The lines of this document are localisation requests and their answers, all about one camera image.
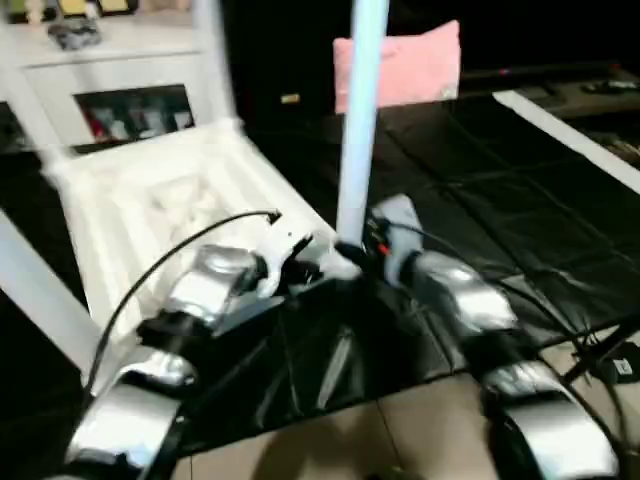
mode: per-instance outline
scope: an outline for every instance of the black mat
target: black mat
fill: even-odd
[[[340,117],[247,128],[332,224],[341,130]],[[39,221],[42,205],[51,205],[47,215],[57,226],[50,220],[52,230],[33,227],[28,237],[43,244],[48,260],[75,265],[68,242],[58,241],[59,205],[29,181],[13,187],[30,195],[13,215],[28,230],[29,219]],[[484,275],[553,305],[573,331],[638,321],[640,197],[493,99],[381,111],[369,199],[400,192],[412,197],[425,229]],[[540,346],[562,339],[541,312],[511,300]],[[401,307],[383,287],[331,282],[218,340],[210,402],[185,454],[464,368],[442,319]]]

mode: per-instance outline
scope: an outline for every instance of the black cable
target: black cable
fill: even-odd
[[[433,167],[423,162],[420,157],[417,157],[413,152],[408,150],[406,146],[396,137],[396,135],[386,128],[383,125],[384,131],[389,137],[389,139],[398,147],[398,149],[409,159],[411,160],[420,170],[424,171],[430,177],[434,178],[439,182],[437,185],[438,188],[441,188],[443,191],[448,193],[451,198],[458,203],[460,208],[467,214],[469,217],[474,220],[478,226],[484,231],[484,233],[493,241],[498,247],[502,249],[502,251],[511,259],[513,264],[520,269],[527,277],[531,277],[530,269],[525,266],[523,262],[520,261],[515,252],[509,248],[507,243],[500,238],[497,234],[496,230],[492,228],[489,223],[480,215],[475,208],[468,202],[461,194],[459,194],[455,188],[453,188],[449,182]]]
[[[169,258],[178,253],[187,245],[193,243],[197,239],[203,237],[207,233],[222,227],[228,223],[234,222],[236,220],[240,220],[241,218],[246,217],[254,217],[254,216],[266,216],[269,218],[270,223],[274,223],[278,218],[280,218],[280,212],[275,210],[255,210],[251,212],[239,213],[237,215],[232,215],[223,220],[220,220],[208,227],[203,228],[202,230],[190,235],[185,238],[173,248],[168,250],[164,255],[162,255],[158,260],[156,260],[153,265],[151,265],[141,276],[136,280],[136,282],[129,288],[127,293],[124,294],[122,300],[118,303],[118,306],[109,317],[109,321],[107,322],[107,326],[102,332],[102,336],[98,341],[98,346],[96,347],[96,353],[93,358],[93,363],[91,364],[91,369],[89,370],[89,377],[87,379],[87,384],[85,385],[84,395],[83,395],[83,406],[81,409],[81,415],[86,411],[87,407],[91,403],[93,386],[96,382],[96,378],[98,376],[98,371],[100,370],[100,364],[102,363],[102,359],[104,357],[105,349],[109,344],[109,338],[111,337],[111,332],[115,328],[118,317],[126,307],[127,303],[131,298],[135,295],[138,289],[142,286],[142,284],[158,269],[160,268]]]
[[[561,377],[561,375],[559,374],[559,372],[553,368],[553,366],[551,366],[549,364],[549,362],[547,362],[544,358],[540,359],[542,361],[542,363],[544,363],[550,370],[554,371],[556,373],[556,375],[558,375],[558,377]],[[596,422],[596,424],[600,427],[600,429],[602,430],[604,436],[607,438],[607,440],[609,441],[609,443],[611,444],[616,456],[618,457],[618,460],[620,462],[619,464],[619,475],[616,478],[619,478],[620,480],[628,480],[631,479],[631,476],[629,474],[629,460],[628,460],[628,452],[630,452],[629,450],[629,441],[628,441],[628,434],[627,429],[626,429],[626,419],[624,420],[624,430],[622,432],[619,432],[620,434],[620,440],[618,440],[615,435],[611,432],[611,429],[609,428],[609,426],[607,425],[607,423],[602,419],[602,416],[600,414],[598,414],[598,412],[595,411],[595,409],[591,406],[591,404],[589,404],[589,402],[587,402],[584,397],[578,393],[578,391],[573,387],[573,385],[571,385],[570,383],[564,383],[563,384],[564,388],[566,388],[566,390],[573,396],[573,398],[582,406],[582,408],[584,408],[585,412],[587,412],[587,414],[593,418],[593,421]],[[619,396],[617,394],[617,392],[613,393],[613,396],[611,397],[611,400],[613,402],[613,399],[616,398],[618,399],[618,403],[616,406],[616,403],[614,402],[614,408],[620,408],[619,412],[622,412],[622,405],[619,403]],[[625,418],[624,416],[618,416],[618,419],[620,420],[621,418]]]
[[[374,402],[376,404],[376,409],[378,410],[378,415],[380,415],[380,418],[382,419],[382,425],[384,426],[384,429],[387,433],[387,438],[389,439],[389,443],[391,443],[391,448],[393,449],[393,453],[396,456],[396,461],[398,462],[398,466],[402,471],[406,472],[407,467],[404,465],[402,455],[400,455],[400,449],[398,448],[398,445],[396,444],[396,439],[393,436],[393,432],[391,431],[391,428],[389,427],[387,416],[385,415],[384,410],[380,406],[380,401],[374,400]]]
[[[289,300],[294,298],[293,293],[289,290],[287,294],[287,298],[283,302],[284,308],[289,307]],[[220,315],[220,323],[224,322],[224,317],[227,315],[227,309],[230,305],[230,300],[227,301],[222,309],[222,313]],[[258,344],[253,347],[249,353],[247,353],[242,359],[235,363],[234,367],[229,369],[220,379],[215,382],[211,382],[208,388],[203,389],[198,396],[189,402],[188,406],[185,407],[185,412],[189,416],[189,418],[194,419],[197,418],[202,411],[213,402],[218,395],[224,392],[225,389],[229,387],[231,383],[240,378],[241,374],[249,368],[253,364],[253,360],[265,349],[269,344],[269,337],[271,334],[265,335]]]
[[[427,233],[427,232],[425,232],[424,230],[422,230],[420,228],[416,228],[416,227],[413,227],[411,225],[405,225],[405,224],[402,224],[402,223],[385,222],[383,224],[389,225],[389,226],[394,227],[394,228],[400,228],[400,229],[409,230],[409,231],[418,233],[418,234],[422,235],[424,238],[429,239],[429,240],[439,244],[440,246],[445,247],[451,253],[454,253],[461,261],[463,261],[465,263],[468,263],[464,259],[464,256],[461,255],[460,252],[453,245],[451,245],[451,243],[449,243],[448,241],[438,237],[437,235],[433,235],[433,234]],[[567,324],[561,318],[559,318],[557,315],[555,315],[547,306],[545,306],[537,298],[535,298],[533,295],[530,295],[530,294],[528,294],[526,292],[523,292],[522,290],[520,290],[520,289],[518,289],[516,287],[513,287],[513,286],[509,285],[508,283],[506,283],[506,282],[504,282],[502,280],[486,280],[485,279],[485,281],[487,283],[489,283],[489,284],[493,284],[493,285],[495,285],[495,286],[497,286],[499,288],[502,288],[502,289],[504,289],[504,290],[506,290],[508,292],[511,292],[514,295],[517,295],[520,298],[525,299],[526,301],[531,303],[533,306],[535,306],[548,319],[553,321],[553,323],[560,328],[562,333],[564,333],[568,337],[568,340],[573,344],[573,346],[576,349],[576,352],[578,352],[579,356],[589,359],[590,363],[593,365],[594,368],[597,368],[597,369],[600,368],[598,362],[594,361],[593,358],[590,358],[590,357],[592,357],[591,352],[589,352],[589,349],[584,344],[580,343],[580,341],[578,340],[578,337],[576,336],[576,334],[573,333],[569,329]],[[615,387],[610,382],[608,382],[606,380],[606,376],[605,375],[601,375],[601,377],[602,378],[600,380],[602,381],[602,383],[603,383],[603,385],[604,385],[604,387],[605,387],[605,389],[607,391],[607,394],[609,395],[609,397],[611,399],[611,403],[613,404],[614,410],[616,412],[616,418],[617,418],[617,423],[618,423],[618,434],[620,436],[620,444],[622,446],[622,449],[625,452],[626,451],[630,451],[629,450],[629,446],[630,446],[629,428],[628,428],[626,416],[625,416],[625,413],[624,413],[624,409],[622,407],[622,402],[620,401],[620,396],[618,395],[618,392],[616,391]],[[570,391],[572,392],[572,394],[576,398],[579,398],[580,403],[583,406],[585,404],[587,404],[587,402],[584,400],[584,398],[580,394],[578,394],[575,391],[575,389],[570,388]],[[593,411],[593,409],[589,409],[589,412],[592,414],[592,416],[596,416],[595,412]],[[600,416],[597,416],[597,418],[599,419],[598,423],[601,424],[601,426],[605,425]]]

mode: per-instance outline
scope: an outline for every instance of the cushion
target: cushion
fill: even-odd
[[[459,24],[452,20],[422,35],[386,37],[382,45],[378,106],[455,98],[460,78]],[[336,113],[347,110],[353,40],[333,41]]]

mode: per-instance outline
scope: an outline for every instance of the tile floor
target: tile floor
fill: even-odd
[[[547,349],[559,371],[573,362],[569,344]],[[597,380],[576,382],[586,400],[614,426]],[[640,385],[620,390],[631,436],[640,442]],[[174,480],[491,480],[477,389],[468,375],[416,387],[379,402],[247,439],[181,462]]]

